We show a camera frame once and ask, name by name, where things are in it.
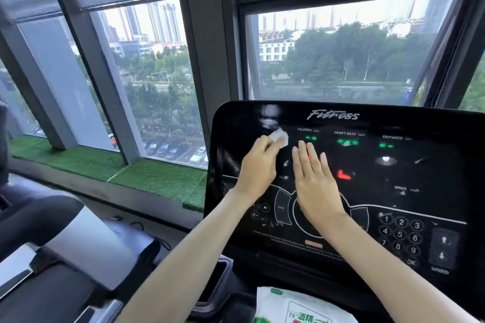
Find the ok button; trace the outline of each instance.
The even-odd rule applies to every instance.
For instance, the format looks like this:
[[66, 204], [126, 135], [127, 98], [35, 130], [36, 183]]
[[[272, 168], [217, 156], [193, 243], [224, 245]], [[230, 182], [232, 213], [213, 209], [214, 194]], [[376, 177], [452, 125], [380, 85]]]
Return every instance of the ok button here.
[[418, 263], [418, 261], [414, 258], [407, 258], [405, 260], [406, 264], [409, 265], [409, 267], [411, 268], [417, 268], [420, 264]]

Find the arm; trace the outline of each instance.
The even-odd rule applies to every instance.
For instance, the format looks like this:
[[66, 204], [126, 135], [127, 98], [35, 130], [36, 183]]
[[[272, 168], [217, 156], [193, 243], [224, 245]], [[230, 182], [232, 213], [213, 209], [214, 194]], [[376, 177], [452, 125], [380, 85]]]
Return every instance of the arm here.
[[319, 161], [313, 145], [300, 141], [298, 149], [293, 148], [293, 160], [303, 213], [369, 285], [396, 323], [477, 323], [347, 215], [324, 153]]
[[256, 140], [242, 161], [236, 186], [146, 279], [117, 323], [184, 322], [202, 294], [222, 250], [246, 210], [276, 176], [283, 139]]

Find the windowsill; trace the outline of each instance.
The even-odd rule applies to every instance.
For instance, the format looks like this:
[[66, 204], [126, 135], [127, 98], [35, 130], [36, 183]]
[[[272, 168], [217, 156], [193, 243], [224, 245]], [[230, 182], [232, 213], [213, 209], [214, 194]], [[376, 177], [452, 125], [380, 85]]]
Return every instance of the windowsill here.
[[11, 140], [9, 152], [18, 159], [164, 196], [182, 202], [185, 209], [204, 211], [205, 170], [146, 158], [126, 166], [119, 152], [82, 146], [59, 151], [45, 138], [34, 136]]

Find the treadmill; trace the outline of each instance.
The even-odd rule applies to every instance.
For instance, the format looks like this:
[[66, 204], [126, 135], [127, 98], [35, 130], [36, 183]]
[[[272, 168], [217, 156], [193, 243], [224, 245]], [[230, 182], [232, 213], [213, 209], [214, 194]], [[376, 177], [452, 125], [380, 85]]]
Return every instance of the treadmill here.
[[204, 216], [235, 184], [259, 136], [282, 128], [276, 179], [243, 216], [190, 320], [251, 322], [256, 288], [303, 292], [392, 321], [306, 220], [291, 150], [324, 151], [345, 210], [369, 235], [477, 318], [485, 318], [485, 114], [294, 101], [231, 101], [214, 115]]

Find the control panel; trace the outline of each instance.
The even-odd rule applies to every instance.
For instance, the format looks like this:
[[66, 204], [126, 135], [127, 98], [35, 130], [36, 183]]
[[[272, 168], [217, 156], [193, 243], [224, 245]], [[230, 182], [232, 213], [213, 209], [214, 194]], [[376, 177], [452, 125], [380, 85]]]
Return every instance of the control panel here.
[[231, 243], [348, 275], [297, 201], [291, 150], [303, 140], [325, 152], [343, 207], [361, 228], [438, 288], [456, 289], [476, 273], [464, 250], [485, 175], [483, 150], [470, 145], [480, 122], [485, 115], [411, 107], [230, 102], [214, 117], [206, 213], [236, 184], [256, 138], [281, 128], [288, 146], [276, 158], [276, 179]]

